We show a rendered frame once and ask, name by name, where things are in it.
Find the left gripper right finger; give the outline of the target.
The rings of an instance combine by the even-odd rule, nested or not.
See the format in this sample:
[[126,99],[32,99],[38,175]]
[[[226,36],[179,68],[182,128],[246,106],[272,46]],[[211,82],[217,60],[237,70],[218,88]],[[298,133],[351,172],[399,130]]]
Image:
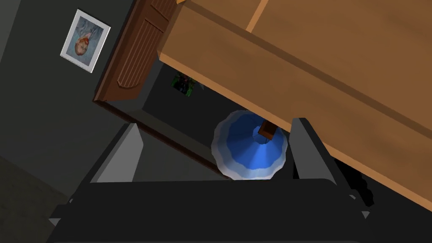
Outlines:
[[326,179],[337,184],[334,160],[306,118],[293,118],[289,145],[300,179]]

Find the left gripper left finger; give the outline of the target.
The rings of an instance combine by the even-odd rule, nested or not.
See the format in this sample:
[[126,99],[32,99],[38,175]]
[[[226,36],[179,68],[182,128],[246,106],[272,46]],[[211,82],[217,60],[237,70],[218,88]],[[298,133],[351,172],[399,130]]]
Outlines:
[[143,140],[137,124],[124,124],[96,160],[82,183],[131,182],[142,149]]

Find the light brown wooden door leaf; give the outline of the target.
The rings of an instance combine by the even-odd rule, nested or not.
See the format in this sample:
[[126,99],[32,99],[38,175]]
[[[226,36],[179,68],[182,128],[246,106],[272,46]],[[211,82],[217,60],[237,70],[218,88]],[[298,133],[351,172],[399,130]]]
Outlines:
[[183,0],[158,54],[432,211],[432,0]]

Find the small green dark picture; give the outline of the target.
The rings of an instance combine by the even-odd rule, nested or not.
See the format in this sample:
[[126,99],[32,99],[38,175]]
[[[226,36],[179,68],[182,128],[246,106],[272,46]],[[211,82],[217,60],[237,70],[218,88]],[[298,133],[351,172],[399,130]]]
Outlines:
[[171,87],[175,88],[186,97],[190,97],[196,83],[197,82],[191,77],[181,72],[177,72],[171,83]]

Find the dark brown panelled door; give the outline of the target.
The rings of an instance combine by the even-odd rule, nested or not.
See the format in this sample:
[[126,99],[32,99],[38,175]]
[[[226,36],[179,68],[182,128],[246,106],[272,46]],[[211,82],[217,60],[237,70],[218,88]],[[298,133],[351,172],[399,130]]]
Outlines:
[[176,6],[176,0],[134,0],[94,100],[138,98]]

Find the white framed portrait picture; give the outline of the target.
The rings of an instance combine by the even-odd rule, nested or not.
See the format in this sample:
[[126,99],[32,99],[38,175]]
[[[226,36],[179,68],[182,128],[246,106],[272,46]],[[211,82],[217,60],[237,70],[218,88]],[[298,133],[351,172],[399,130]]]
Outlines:
[[82,10],[77,10],[60,56],[93,72],[110,27]]

